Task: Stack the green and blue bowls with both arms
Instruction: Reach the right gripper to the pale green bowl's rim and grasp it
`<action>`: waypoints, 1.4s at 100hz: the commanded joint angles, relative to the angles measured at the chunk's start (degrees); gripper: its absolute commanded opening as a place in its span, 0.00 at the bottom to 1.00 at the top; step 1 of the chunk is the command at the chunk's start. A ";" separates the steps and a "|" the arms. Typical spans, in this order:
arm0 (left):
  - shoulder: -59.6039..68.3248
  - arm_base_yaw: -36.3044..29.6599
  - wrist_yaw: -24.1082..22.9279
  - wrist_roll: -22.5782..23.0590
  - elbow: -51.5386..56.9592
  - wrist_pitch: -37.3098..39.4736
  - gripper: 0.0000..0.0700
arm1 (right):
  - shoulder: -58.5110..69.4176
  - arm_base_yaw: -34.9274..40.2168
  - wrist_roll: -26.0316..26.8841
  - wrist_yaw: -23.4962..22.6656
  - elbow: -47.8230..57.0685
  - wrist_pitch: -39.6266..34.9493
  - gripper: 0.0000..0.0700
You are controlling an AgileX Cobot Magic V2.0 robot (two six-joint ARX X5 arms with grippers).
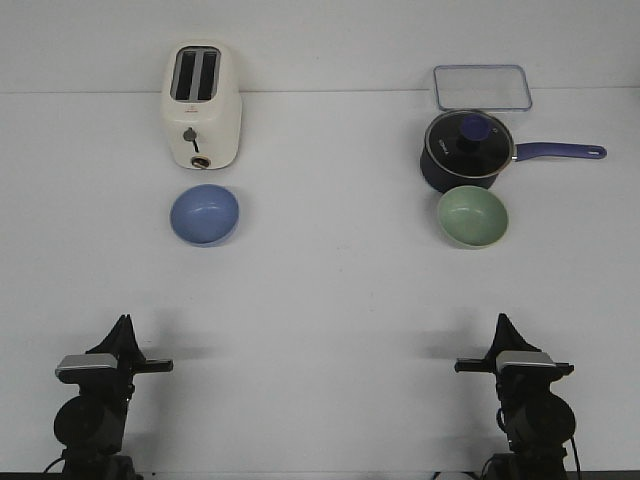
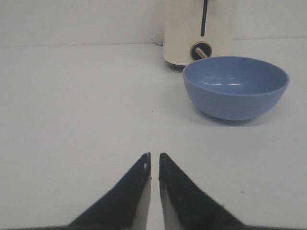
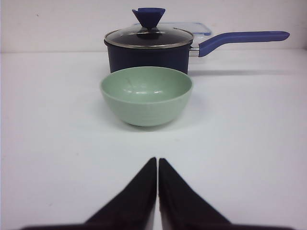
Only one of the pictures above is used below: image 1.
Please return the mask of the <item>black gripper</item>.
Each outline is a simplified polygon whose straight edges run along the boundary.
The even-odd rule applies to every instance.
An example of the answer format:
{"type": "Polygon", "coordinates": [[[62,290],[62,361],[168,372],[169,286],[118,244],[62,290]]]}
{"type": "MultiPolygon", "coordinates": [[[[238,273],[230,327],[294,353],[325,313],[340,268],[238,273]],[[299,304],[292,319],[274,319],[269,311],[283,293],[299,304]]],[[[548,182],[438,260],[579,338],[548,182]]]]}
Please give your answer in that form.
{"type": "Polygon", "coordinates": [[[140,350],[130,314],[122,314],[107,336],[86,354],[90,368],[84,380],[84,393],[97,398],[117,415],[126,415],[135,392],[138,374],[168,373],[170,359],[147,359],[140,350]]]}
{"type": "Polygon", "coordinates": [[[490,373],[504,413],[514,415],[527,401],[550,393],[550,385],[574,372],[527,342],[505,313],[498,315],[494,338],[483,359],[459,358],[454,371],[490,373]]]}

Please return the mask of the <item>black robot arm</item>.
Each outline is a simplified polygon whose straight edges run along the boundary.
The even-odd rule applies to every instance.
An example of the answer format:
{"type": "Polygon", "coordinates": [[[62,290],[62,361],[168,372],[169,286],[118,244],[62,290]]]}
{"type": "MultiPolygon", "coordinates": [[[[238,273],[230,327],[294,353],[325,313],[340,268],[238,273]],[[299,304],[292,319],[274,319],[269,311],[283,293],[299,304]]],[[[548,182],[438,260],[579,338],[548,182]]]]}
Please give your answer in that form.
{"type": "Polygon", "coordinates": [[[78,394],[54,418],[63,445],[62,479],[141,479],[131,457],[121,453],[129,404],[139,374],[168,373],[170,359],[147,358],[136,340],[131,316],[123,314],[106,337],[82,354],[65,356],[55,368],[78,394]]]}
{"type": "Polygon", "coordinates": [[[496,423],[509,451],[495,453],[484,464],[481,479],[566,479],[564,444],[575,442],[576,417],[551,384],[574,372],[528,343],[510,318],[498,315],[495,334],[480,359],[459,358],[454,371],[489,373],[499,401],[496,423]]]}

